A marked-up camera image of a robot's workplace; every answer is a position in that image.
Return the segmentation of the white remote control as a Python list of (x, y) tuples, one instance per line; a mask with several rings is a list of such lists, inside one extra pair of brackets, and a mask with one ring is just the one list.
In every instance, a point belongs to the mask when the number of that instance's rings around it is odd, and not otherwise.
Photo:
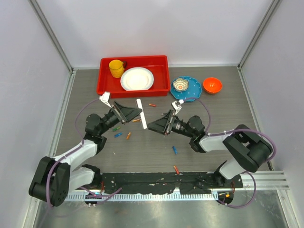
[(146, 119), (145, 119), (141, 99), (139, 99), (139, 98), (136, 99), (136, 104), (137, 104), (137, 108), (142, 110), (141, 113), (140, 113), (140, 120), (141, 120), (142, 128), (145, 130), (145, 129), (147, 129), (147, 122), (146, 122)]

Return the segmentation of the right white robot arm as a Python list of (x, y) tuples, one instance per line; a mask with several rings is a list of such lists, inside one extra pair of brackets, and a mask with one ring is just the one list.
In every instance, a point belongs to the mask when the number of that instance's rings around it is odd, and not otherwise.
[(189, 145), (195, 152), (228, 151), (232, 159), (223, 162), (214, 172), (215, 184), (221, 188), (228, 186), (234, 177), (245, 171), (256, 172), (274, 152), (270, 142), (244, 124), (228, 132), (210, 134), (206, 133), (199, 116), (194, 115), (185, 122), (173, 110), (148, 123), (147, 127), (163, 135), (174, 132), (189, 137)]

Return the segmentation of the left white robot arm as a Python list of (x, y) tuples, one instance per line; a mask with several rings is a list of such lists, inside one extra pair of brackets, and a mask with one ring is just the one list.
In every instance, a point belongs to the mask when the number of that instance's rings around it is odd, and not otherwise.
[(136, 100), (136, 105), (132, 108), (114, 102), (104, 117), (90, 114), (85, 120), (85, 135), (78, 145), (62, 155), (45, 156), (39, 161), (29, 195), (58, 207), (71, 191), (83, 186), (97, 189), (101, 184), (100, 169), (83, 163), (102, 151), (107, 141), (103, 134), (116, 124), (129, 123), (136, 117), (145, 119), (140, 99)]

